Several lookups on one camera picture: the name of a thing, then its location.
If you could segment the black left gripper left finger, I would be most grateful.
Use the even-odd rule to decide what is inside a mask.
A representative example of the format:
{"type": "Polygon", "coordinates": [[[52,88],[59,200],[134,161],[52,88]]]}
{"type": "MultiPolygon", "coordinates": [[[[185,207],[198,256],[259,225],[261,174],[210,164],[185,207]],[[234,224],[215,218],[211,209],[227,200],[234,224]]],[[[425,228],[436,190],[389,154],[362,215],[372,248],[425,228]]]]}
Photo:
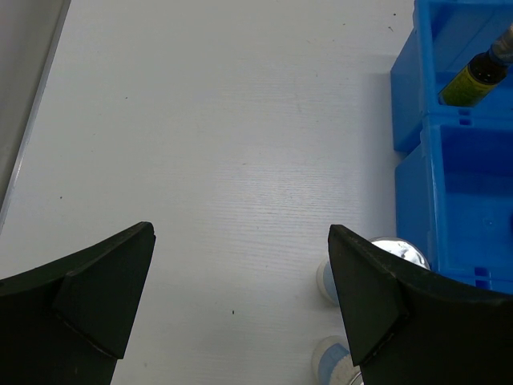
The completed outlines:
{"type": "Polygon", "coordinates": [[[3,384],[109,384],[123,359],[156,243],[140,222],[1,281],[3,384]]]}

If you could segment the silver-lid spice jar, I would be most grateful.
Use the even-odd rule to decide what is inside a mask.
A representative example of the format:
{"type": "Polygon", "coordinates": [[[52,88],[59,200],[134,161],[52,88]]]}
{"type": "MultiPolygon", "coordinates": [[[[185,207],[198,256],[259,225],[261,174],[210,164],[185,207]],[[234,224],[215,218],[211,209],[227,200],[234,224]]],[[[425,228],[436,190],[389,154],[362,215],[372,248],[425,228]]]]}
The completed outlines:
{"type": "MultiPolygon", "coordinates": [[[[401,259],[430,270],[430,265],[422,252],[412,243],[398,237],[375,237],[369,242],[401,259]]],[[[321,295],[334,306],[339,306],[337,290],[329,259],[326,258],[317,268],[317,288],[321,295]]]]}
{"type": "Polygon", "coordinates": [[[354,366],[349,347],[342,336],[332,335],[322,339],[313,350],[312,368],[317,384],[363,384],[362,373],[354,366]]]}

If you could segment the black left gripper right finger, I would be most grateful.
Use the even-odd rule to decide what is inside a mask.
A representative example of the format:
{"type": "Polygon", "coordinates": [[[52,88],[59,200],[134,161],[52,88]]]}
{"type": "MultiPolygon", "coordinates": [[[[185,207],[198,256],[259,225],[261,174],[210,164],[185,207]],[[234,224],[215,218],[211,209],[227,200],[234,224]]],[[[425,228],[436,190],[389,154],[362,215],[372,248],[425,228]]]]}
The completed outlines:
{"type": "Polygon", "coordinates": [[[367,384],[509,384],[512,297],[396,257],[332,225],[329,261],[367,384]]]}

